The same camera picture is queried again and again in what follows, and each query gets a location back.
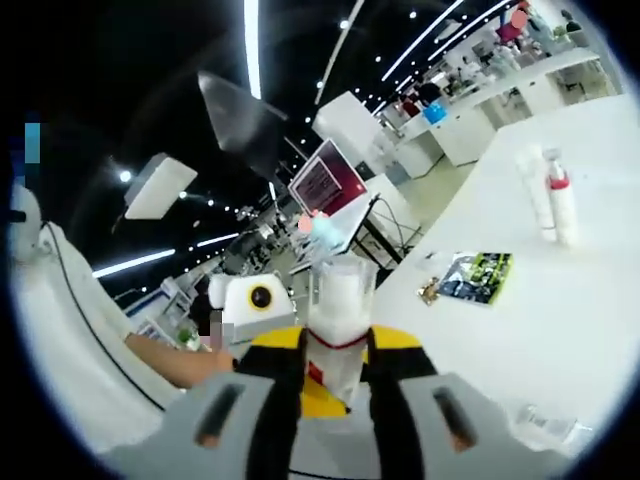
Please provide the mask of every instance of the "white counter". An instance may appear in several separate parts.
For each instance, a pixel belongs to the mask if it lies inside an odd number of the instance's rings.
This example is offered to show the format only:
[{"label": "white counter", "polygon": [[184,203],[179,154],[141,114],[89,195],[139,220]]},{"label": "white counter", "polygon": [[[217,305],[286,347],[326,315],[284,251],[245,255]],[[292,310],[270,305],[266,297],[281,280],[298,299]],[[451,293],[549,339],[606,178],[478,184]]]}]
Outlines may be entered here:
[{"label": "white counter", "polygon": [[[476,93],[473,93],[455,104],[453,104],[448,111],[447,118],[440,123],[446,122],[451,117],[460,115],[461,113],[477,107],[481,103],[490,100],[497,95],[501,95],[518,86],[526,86],[531,81],[544,77],[550,73],[557,72],[564,68],[568,68],[581,63],[597,60],[599,56],[585,48],[574,48],[567,52],[553,55],[545,58],[539,62],[534,63],[522,70],[513,72],[511,75],[497,80],[494,83],[488,84],[484,88],[481,88]],[[435,125],[429,124],[422,116],[421,118],[412,118],[402,128],[402,132],[406,133],[406,137],[403,142],[410,142],[414,138],[428,132],[433,129]]]},{"label": "white counter", "polygon": [[[640,114],[630,97],[592,100],[502,128],[448,208],[378,289],[374,321],[416,335],[440,372],[498,400],[524,399],[606,424],[640,352]],[[575,188],[583,245],[542,240],[514,152],[560,147]],[[514,254],[495,304],[416,290],[433,251]]]}]

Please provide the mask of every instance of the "monitor screen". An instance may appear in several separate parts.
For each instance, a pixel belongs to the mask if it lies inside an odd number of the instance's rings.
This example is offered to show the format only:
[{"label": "monitor screen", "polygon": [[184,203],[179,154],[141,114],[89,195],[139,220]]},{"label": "monitor screen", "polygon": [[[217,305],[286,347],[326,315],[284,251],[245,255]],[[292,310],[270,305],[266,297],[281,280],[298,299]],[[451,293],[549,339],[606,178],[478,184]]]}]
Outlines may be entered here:
[{"label": "monitor screen", "polygon": [[291,196],[307,213],[331,216],[366,193],[360,175],[331,141],[325,141],[289,184]]}]

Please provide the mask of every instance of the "white bottle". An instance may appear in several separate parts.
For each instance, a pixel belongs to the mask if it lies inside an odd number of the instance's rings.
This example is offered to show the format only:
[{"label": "white bottle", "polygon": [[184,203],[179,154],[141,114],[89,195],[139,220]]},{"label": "white bottle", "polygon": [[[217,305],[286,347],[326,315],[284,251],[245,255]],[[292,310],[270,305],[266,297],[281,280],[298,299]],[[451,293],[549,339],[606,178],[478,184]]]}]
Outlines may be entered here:
[{"label": "white bottle", "polygon": [[545,150],[544,156],[549,162],[547,190],[556,226],[557,242],[566,246],[575,245],[578,243],[579,231],[571,181],[558,161],[559,150]]},{"label": "white bottle", "polygon": [[549,194],[545,186],[547,179],[547,162],[540,145],[529,145],[516,159],[516,166],[522,183],[529,194],[529,200],[536,221],[545,240],[555,240],[555,224]]}]

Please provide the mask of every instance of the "person's arm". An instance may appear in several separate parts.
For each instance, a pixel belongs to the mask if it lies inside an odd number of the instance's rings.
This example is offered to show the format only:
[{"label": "person's arm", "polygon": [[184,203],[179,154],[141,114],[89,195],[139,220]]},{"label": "person's arm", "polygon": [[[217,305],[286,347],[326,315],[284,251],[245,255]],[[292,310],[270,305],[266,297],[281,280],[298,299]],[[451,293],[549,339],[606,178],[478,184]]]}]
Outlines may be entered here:
[{"label": "person's arm", "polygon": [[233,357],[224,350],[186,352],[142,335],[131,334],[124,343],[144,363],[178,388],[191,388],[218,372],[233,370]]}]

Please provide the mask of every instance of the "blue object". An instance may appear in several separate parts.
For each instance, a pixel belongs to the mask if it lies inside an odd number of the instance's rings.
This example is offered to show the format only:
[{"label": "blue object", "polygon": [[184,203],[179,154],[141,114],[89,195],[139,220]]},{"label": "blue object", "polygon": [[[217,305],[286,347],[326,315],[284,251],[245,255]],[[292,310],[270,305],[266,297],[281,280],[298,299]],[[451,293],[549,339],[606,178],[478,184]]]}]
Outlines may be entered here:
[{"label": "blue object", "polygon": [[327,250],[332,250],[342,244],[342,232],[335,228],[328,217],[313,217],[311,220],[311,239],[320,242]]},{"label": "blue object", "polygon": [[434,125],[447,116],[447,110],[436,100],[435,102],[431,102],[429,106],[422,111],[422,114],[431,125]]}]

